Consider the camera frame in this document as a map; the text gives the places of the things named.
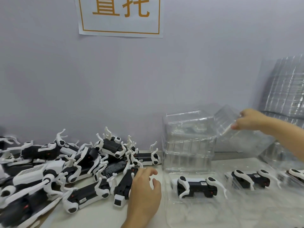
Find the paper sign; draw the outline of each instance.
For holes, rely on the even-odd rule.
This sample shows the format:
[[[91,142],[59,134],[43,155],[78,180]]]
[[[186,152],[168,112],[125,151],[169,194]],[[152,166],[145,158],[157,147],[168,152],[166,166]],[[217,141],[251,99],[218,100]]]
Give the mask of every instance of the paper sign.
[[[163,0],[75,0],[79,33],[163,37]]]

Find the sticker label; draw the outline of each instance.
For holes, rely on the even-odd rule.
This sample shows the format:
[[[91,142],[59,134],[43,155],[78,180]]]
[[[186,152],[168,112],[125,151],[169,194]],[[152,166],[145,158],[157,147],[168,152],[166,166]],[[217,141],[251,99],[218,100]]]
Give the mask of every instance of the sticker label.
[[[84,203],[87,199],[86,198],[83,198],[81,200],[79,200],[79,203]]]

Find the orange border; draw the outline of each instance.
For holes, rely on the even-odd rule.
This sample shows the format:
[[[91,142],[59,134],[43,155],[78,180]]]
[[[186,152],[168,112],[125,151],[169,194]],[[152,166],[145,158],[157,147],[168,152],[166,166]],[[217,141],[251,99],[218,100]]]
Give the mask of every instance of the orange border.
[[[159,34],[160,19],[161,19],[161,0],[159,0],[159,9],[158,9],[158,33],[141,33],[141,32],[120,32],[120,31],[88,30],[88,29],[85,29],[84,26],[83,26],[82,10],[81,10],[81,3],[80,3],[80,0],[79,0],[79,7],[80,7],[80,15],[81,15],[81,22],[82,22],[82,30],[83,30],[83,31],[90,31],[90,32],[105,32],[105,33]]]

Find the hand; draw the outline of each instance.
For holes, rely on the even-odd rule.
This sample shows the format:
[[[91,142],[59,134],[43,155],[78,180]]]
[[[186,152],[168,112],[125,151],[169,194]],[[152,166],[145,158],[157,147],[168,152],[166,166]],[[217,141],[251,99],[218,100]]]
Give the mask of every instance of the hand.
[[[121,228],[145,228],[156,214],[161,203],[161,183],[153,179],[152,190],[150,176],[157,173],[152,167],[138,170],[132,182],[127,219]]]
[[[262,130],[270,120],[269,117],[254,109],[245,109],[241,112],[242,117],[231,125],[233,130]]]

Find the white wall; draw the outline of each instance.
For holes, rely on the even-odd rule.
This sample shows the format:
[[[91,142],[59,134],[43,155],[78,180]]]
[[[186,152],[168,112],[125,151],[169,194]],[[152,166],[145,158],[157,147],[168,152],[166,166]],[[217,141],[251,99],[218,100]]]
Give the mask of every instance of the white wall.
[[[38,143],[63,128],[94,142],[108,126],[161,148],[166,112],[254,104],[261,60],[304,50],[301,1],[165,0],[157,39],[79,35],[74,0],[0,0],[0,124]]]

